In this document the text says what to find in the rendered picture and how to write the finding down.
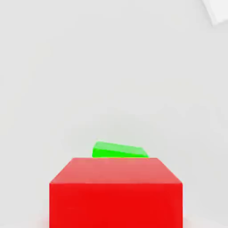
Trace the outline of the small green cube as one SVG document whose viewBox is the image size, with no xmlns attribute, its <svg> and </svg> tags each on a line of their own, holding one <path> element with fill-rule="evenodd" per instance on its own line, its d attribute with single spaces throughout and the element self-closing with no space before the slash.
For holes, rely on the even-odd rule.
<svg viewBox="0 0 228 228">
<path fill-rule="evenodd" d="M 92 151 L 93 158 L 149 158 L 142 147 L 121 145 L 116 143 L 95 143 Z"/>
</svg>

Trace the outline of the small red cube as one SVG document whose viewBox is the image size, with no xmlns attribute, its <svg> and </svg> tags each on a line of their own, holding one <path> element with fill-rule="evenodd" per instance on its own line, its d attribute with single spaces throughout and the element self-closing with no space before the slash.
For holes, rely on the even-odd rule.
<svg viewBox="0 0 228 228">
<path fill-rule="evenodd" d="M 183 228 L 183 185 L 157 158 L 74 158 L 49 184 L 49 228 Z"/>
</svg>

